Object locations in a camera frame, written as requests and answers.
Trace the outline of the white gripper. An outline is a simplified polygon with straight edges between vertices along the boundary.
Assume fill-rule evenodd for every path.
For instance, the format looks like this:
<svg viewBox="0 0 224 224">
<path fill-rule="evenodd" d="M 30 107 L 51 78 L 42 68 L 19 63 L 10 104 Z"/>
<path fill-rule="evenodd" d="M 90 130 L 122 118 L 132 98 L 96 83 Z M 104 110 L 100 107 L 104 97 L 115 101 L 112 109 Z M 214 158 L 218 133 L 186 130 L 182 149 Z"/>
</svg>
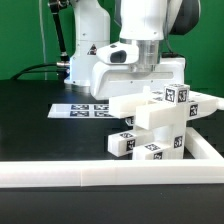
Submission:
<svg viewBox="0 0 224 224">
<path fill-rule="evenodd" d="M 159 42 L 116 42 L 99 48 L 97 57 L 90 87 L 97 100 L 184 83 L 185 59 L 172 53 L 162 57 Z"/>
</svg>

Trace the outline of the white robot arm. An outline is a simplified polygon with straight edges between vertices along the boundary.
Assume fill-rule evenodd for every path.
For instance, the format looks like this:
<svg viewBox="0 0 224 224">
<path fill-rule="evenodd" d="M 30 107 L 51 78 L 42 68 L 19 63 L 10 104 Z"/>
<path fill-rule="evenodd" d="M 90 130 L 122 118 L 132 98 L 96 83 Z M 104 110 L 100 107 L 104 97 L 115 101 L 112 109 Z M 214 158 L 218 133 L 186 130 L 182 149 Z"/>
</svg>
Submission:
<svg viewBox="0 0 224 224">
<path fill-rule="evenodd" d="M 161 54 L 170 35 L 184 35 L 200 19 L 200 0 L 115 0 L 110 16 L 98 0 L 70 0 L 76 51 L 65 83 L 97 100 L 158 90 L 184 82 L 185 59 Z"/>
</svg>

